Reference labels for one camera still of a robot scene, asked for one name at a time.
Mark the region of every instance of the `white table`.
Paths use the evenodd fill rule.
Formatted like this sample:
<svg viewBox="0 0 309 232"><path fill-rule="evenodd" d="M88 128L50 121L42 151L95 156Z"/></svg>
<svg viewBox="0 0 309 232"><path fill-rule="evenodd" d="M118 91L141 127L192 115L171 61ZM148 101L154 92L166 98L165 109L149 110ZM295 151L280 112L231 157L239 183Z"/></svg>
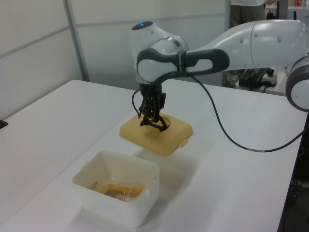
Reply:
<svg viewBox="0 0 309 232"><path fill-rule="evenodd" d="M227 133L244 146L278 147L304 127L307 114L294 109L284 97L208 88ZM167 93L163 112L193 127L194 135L184 148L162 157L120 138L120 126L135 115L131 112L0 231L276 232L300 139L273 153L240 149L219 128L210 100L200 86L169 80L163 84L163 91ZM123 104L130 105L130 99ZM105 149L160 165L159 199L137 229L121 227L82 209L72 187L71 179L83 164Z"/></svg>
<svg viewBox="0 0 309 232"><path fill-rule="evenodd" d="M123 102L131 95L70 81L6 119L9 125L0 130L0 225L127 115L132 108Z"/></svg>

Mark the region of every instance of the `yellow lid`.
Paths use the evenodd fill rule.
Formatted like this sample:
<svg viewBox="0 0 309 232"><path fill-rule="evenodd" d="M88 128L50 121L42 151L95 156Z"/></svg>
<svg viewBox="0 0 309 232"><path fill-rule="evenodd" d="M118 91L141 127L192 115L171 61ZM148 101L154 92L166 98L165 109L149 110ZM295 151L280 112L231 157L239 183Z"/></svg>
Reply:
<svg viewBox="0 0 309 232"><path fill-rule="evenodd" d="M142 119L135 116L121 126L119 135L159 155L170 155L178 147L181 148L188 143L193 130L189 123L165 114L161 116L169 125L165 131L160 132L151 126L140 126Z"/></svg>

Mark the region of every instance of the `orange liquid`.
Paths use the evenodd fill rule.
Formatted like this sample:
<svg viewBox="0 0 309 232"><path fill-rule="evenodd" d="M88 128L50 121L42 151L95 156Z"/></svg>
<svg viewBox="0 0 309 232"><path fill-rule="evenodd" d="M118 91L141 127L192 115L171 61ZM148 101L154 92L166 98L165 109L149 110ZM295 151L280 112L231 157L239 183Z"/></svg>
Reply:
<svg viewBox="0 0 309 232"><path fill-rule="evenodd" d="M136 186L107 184L104 185L99 192L124 202L132 202L138 198L142 191L143 188Z"/></svg>

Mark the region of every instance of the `white wall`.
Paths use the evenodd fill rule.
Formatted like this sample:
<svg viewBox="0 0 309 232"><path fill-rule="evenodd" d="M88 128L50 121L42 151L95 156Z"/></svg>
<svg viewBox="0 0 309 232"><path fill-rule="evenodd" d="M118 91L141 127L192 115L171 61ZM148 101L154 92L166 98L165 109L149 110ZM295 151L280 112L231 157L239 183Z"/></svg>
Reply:
<svg viewBox="0 0 309 232"><path fill-rule="evenodd" d="M63 0L0 1L0 118L82 79Z"/></svg>
<svg viewBox="0 0 309 232"><path fill-rule="evenodd" d="M136 89L131 28L146 20L181 35L194 49L225 31L225 0L69 0L89 80ZM221 85L222 74L204 83Z"/></svg>

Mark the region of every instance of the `white box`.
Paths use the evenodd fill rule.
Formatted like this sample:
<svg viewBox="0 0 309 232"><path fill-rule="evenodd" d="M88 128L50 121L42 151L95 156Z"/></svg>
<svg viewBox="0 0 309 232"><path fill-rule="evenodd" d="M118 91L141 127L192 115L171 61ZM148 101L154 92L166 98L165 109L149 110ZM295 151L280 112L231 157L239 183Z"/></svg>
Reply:
<svg viewBox="0 0 309 232"><path fill-rule="evenodd" d="M74 187L84 208L129 227L141 224L159 196L159 172L156 163L112 151L99 152L73 177ZM132 202L104 195L99 191L109 183L143 188Z"/></svg>

